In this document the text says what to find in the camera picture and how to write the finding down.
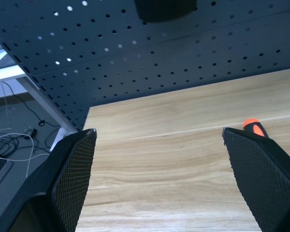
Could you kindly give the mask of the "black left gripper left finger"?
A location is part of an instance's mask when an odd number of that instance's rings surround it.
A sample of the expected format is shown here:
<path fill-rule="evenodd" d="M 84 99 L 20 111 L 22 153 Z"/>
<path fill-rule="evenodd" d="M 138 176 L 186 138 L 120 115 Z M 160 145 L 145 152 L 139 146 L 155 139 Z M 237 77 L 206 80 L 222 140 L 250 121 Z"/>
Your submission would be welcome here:
<path fill-rule="evenodd" d="M 73 232 L 87 195 L 96 129 L 60 140 L 0 214 L 0 232 Z"/>

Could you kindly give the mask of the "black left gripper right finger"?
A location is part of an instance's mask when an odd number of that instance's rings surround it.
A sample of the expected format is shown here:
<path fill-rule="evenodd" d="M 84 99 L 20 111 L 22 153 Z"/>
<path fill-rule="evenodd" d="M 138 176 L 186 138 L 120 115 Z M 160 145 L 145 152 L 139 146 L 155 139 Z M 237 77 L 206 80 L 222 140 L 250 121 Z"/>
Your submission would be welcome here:
<path fill-rule="evenodd" d="M 224 128 L 234 177 L 263 232 L 290 232 L 290 156 L 272 139 Z"/>

